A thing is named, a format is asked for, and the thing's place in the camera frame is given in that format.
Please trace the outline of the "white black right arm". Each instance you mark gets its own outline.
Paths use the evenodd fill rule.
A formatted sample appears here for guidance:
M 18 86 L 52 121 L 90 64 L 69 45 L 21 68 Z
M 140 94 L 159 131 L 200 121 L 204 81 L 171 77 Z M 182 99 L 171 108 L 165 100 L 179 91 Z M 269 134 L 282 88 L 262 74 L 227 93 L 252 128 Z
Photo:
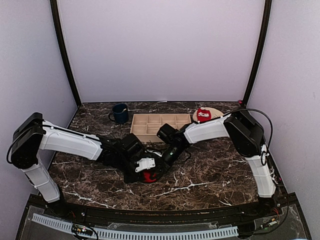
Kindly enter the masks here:
M 211 120 L 185 124 L 180 129 L 165 123 L 156 135 L 168 145 L 160 160 L 169 167 L 193 144 L 230 139 L 237 153 L 248 162 L 257 185 L 257 194 L 263 198 L 255 205 L 255 213 L 266 217 L 275 208 L 271 198 L 276 192 L 276 182 L 268 164 L 270 141 L 266 140 L 263 126 L 251 112 L 251 109 L 237 109 Z

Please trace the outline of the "plain red sock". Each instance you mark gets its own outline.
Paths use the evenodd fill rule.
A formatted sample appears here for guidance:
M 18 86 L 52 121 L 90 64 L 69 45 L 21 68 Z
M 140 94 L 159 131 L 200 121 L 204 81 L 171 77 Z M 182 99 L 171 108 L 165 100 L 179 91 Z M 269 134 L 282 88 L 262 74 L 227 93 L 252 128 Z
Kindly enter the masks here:
M 157 174 L 154 171 L 144 170 L 142 172 L 143 180 L 142 182 L 145 184 L 151 184 L 158 181 Z

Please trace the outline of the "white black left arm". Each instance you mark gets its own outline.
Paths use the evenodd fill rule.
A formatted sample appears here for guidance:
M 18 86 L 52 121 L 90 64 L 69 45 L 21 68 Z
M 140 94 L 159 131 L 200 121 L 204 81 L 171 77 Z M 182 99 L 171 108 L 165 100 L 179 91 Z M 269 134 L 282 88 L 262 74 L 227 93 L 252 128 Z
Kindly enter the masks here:
M 58 185 L 43 166 L 38 152 L 50 150 L 80 156 L 113 166 L 123 172 L 127 182 L 139 180 L 139 173 L 155 166 L 151 157 L 142 156 L 144 146 L 134 135 L 108 138 L 57 126 L 33 113 L 13 134 L 6 160 L 22 170 L 51 210 L 60 218 L 71 213 Z

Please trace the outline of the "red santa sock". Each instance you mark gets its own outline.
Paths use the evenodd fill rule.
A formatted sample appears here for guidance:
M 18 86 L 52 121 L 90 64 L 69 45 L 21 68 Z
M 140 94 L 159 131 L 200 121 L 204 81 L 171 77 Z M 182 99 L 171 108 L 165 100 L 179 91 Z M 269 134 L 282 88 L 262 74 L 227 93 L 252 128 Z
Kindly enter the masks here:
M 210 110 L 206 107 L 200 107 L 195 113 L 196 122 L 202 123 L 212 119 L 212 114 Z

